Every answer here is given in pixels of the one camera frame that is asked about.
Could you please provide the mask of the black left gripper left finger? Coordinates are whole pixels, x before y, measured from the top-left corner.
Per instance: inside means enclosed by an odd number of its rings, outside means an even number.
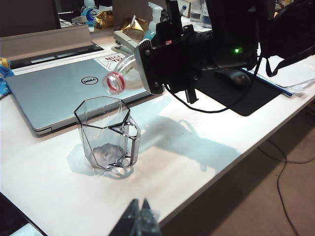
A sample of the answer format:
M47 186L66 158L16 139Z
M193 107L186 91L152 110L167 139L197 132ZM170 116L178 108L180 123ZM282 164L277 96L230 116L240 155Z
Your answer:
M110 236L135 236L136 235L136 222L138 219L140 209L139 200L133 199L124 213L121 215L117 224L110 232Z

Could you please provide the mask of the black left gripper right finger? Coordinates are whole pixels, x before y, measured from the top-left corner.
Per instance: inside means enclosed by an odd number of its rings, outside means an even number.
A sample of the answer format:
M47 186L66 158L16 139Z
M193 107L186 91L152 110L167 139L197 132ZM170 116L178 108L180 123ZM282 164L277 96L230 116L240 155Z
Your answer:
M136 220L137 236L160 236L161 230L158 223L159 213L151 209L145 198Z

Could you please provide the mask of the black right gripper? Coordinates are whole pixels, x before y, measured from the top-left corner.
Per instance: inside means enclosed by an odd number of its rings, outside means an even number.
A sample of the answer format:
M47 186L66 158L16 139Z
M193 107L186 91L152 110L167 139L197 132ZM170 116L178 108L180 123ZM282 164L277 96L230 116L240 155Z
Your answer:
M172 92L186 90L188 103L195 103L194 77L216 67L211 52L212 31L196 32L193 25L182 26L176 0L169 1L171 21L158 23L151 41L151 92L161 93L162 85Z

